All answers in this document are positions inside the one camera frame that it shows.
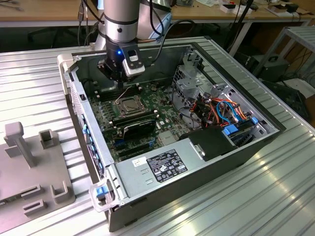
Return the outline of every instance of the ribbed metal surface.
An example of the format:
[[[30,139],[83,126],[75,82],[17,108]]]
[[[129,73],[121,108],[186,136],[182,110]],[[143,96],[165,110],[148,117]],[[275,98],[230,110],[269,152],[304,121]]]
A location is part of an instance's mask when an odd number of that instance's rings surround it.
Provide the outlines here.
[[[304,47],[315,52],[315,27],[288,27],[284,32]]]
[[[72,205],[4,235],[315,235],[314,129],[214,42],[203,37],[180,40],[192,41],[287,130],[245,165],[110,234],[104,214],[93,210],[87,194],[91,180],[65,106],[56,64],[58,54],[89,49],[2,54],[0,127],[9,119],[18,119],[26,123],[26,136],[46,128],[57,130],[77,196]],[[210,66],[205,70],[216,82],[222,81]]]

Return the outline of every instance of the power supply label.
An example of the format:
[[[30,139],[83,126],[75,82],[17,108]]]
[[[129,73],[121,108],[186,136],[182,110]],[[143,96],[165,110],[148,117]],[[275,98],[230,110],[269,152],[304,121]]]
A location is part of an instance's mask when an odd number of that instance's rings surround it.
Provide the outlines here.
[[[160,183],[188,170],[175,149],[148,158],[147,163]]]

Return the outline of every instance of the black connector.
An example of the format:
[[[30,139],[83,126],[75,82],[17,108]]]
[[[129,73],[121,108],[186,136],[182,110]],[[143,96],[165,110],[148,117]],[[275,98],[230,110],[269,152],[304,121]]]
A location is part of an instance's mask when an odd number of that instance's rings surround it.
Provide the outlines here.
[[[80,6],[79,6],[78,20],[79,20],[80,23],[84,20],[84,6],[83,6],[83,3],[81,3]]]

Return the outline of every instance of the blue latch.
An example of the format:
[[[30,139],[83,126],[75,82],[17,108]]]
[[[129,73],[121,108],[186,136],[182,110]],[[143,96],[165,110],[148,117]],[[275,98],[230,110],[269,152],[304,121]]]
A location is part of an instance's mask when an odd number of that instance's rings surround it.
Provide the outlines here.
[[[98,199],[103,198],[106,194],[108,194],[109,190],[108,187],[106,185],[98,187],[96,189],[96,197]]]
[[[258,123],[257,118],[256,118],[256,117],[252,117],[252,122],[253,122],[254,124],[257,124],[257,123]]]
[[[234,124],[230,124],[224,127],[223,131],[226,133],[226,135],[230,135],[232,133],[235,133],[238,131],[238,128]]]
[[[85,124],[83,125],[82,133],[86,134],[86,132],[87,132],[87,125]]]

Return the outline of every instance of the wooden desk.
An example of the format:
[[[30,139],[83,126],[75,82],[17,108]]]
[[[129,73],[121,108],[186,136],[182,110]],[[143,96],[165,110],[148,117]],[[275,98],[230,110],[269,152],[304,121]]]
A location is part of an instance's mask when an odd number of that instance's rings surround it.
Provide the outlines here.
[[[0,27],[49,27],[77,26],[78,10],[81,0],[18,0],[18,6],[24,11],[17,11],[0,6]],[[97,13],[92,3],[89,6]],[[96,20],[89,13],[90,25]]]
[[[275,14],[271,13],[266,9],[267,5],[257,4],[259,9],[257,11],[253,11],[251,14],[247,15],[243,20],[244,25],[242,30],[240,31],[238,37],[233,44],[233,47],[230,50],[230,55],[234,56],[237,52],[237,49],[241,45],[245,35],[250,29],[252,23],[257,22],[302,22],[301,26],[307,26],[309,22],[314,18],[314,16],[306,14],[301,17],[298,16],[285,16],[279,17]],[[218,5],[214,5],[212,7],[208,7],[203,5],[197,1],[193,3],[193,7],[183,7],[183,6],[175,6],[172,8],[173,20],[179,19],[191,19],[196,23],[231,23],[234,22],[235,14],[234,13],[225,13],[220,10]]]
[[[259,9],[253,11],[250,15],[247,15],[244,19],[244,22],[255,21],[255,22],[298,22],[298,21],[310,21],[313,16],[303,15],[301,18],[298,16],[292,17],[279,17],[271,13],[266,9],[267,5],[257,4]],[[174,6],[172,8],[172,15],[174,20],[179,19],[191,19],[196,21],[196,23],[228,23],[233,22],[235,19],[234,13],[225,13],[220,10],[220,6],[214,5],[208,7],[197,1],[194,2],[193,7],[184,7],[184,6]]]
[[[49,26],[77,26],[78,9],[81,0],[18,0],[23,12],[0,6],[0,27],[49,27]],[[95,13],[97,10],[90,3]],[[278,17],[265,9],[266,5],[259,5],[259,10],[253,11],[244,19],[244,26],[239,33],[230,54],[233,56],[252,23],[255,22],[303,22],[307,26],[313,16]],[[172,8],[173,20],[191,19],[196,23],[231,23],[235,14],[226,14],[218,5],[208,7],[194,2],[193,7],[175,6]],[[89,25],[96,22],[89,14]]]

